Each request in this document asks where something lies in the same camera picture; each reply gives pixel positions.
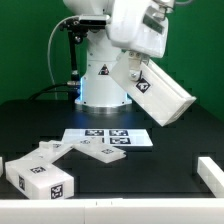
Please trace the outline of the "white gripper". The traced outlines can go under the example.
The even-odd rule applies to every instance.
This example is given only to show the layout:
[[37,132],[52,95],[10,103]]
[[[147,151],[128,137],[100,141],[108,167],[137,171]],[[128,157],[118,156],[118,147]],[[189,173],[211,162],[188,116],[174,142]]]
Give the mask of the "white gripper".
[[148,64],[149,56],[164,55],[168,19],[155,0],[115,0],[106,31],[114,47],[133,50],[128,54],[129,77],[138,81],[142,74],[140,65]]

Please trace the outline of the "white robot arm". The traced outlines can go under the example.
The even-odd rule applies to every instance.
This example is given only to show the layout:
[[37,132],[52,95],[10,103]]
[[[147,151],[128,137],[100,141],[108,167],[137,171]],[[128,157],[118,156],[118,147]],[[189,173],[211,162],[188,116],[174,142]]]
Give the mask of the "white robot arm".
[[75,15],[77,38],[87,37],[87,71],[76,104],[109,113],[138,103],[161,124],[194,101],[152,59],[165,53],[175,0],[63,0]]

